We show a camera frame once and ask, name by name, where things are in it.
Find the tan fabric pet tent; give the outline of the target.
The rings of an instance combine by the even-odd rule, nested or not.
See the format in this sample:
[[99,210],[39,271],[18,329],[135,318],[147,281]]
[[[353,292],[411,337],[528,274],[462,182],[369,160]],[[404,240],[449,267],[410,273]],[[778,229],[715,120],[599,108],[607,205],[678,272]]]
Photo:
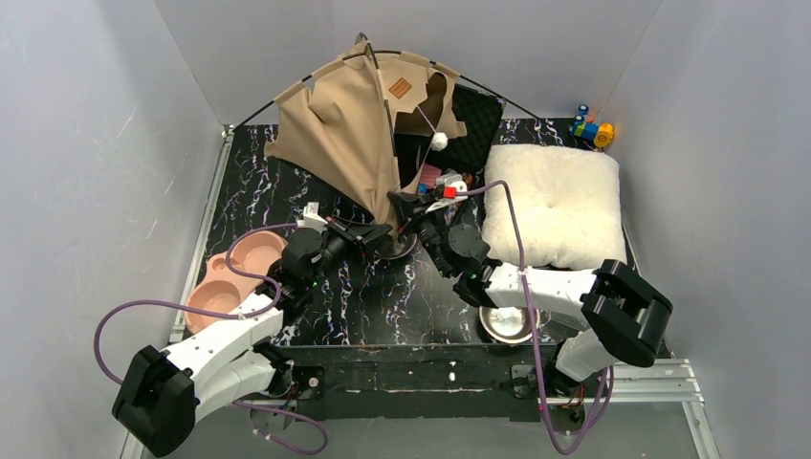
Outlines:
[[[425,136],[444,132],[449,140],[467,135],[452,113],[459,73],[411,52],[381,55],[383,92],[394,135]],[[278,132],[265,148],[268,157],[303,168],[375,216],[381,134],[376,98],[363,57],[347,59],[311,86],[278,100]],[[417,182],[392,191],[412,193]]]

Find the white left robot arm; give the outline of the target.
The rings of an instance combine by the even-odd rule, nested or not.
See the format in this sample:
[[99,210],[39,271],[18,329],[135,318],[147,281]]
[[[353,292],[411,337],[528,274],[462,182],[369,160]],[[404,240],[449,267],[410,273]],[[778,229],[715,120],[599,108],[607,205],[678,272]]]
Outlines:
[[326,273],[354,255],[373,253],[392,231],[388,224],[347,226],[332,217],[306,217],[289,227],[279,258],[257,273],[250,272],[246,257],[232,253],[277,227],[253,229],[232,243],[222,258],[227,270],[255,283],[236,292],[227,313],[186,308],[212,317],[211,325],[162,350],[145,346],[123,378],[97,359],[120,387],[113,417],[155,457],[175,451],[210,413],[282,383],[293,362],[270,339],[303,315]]

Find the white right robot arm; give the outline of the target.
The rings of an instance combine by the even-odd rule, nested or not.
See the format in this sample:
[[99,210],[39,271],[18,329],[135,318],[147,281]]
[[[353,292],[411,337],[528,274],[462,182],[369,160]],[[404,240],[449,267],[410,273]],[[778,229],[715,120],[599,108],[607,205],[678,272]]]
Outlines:
[[441,214],[468,197],[451,186],[424,195],[388,194],[402,232],[417,236],[440,275],[454,279],[454,292],[469,305],[544,311],[586,323],[542,366],[545,382],[580,383],[616,362],[642,368],[655,363],[673,312],[669,299],[616,259],[592,270],[555,271],[490,258],[477,227],[449,226]]

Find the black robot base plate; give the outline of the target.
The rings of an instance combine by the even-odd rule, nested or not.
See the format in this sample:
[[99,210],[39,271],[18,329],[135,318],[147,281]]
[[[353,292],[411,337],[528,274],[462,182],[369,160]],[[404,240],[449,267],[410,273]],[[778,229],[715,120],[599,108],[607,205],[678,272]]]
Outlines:
[[285,346],[297,410],[333,419],[507,418],[536,422],[535,398],[514,384],[529,345]]

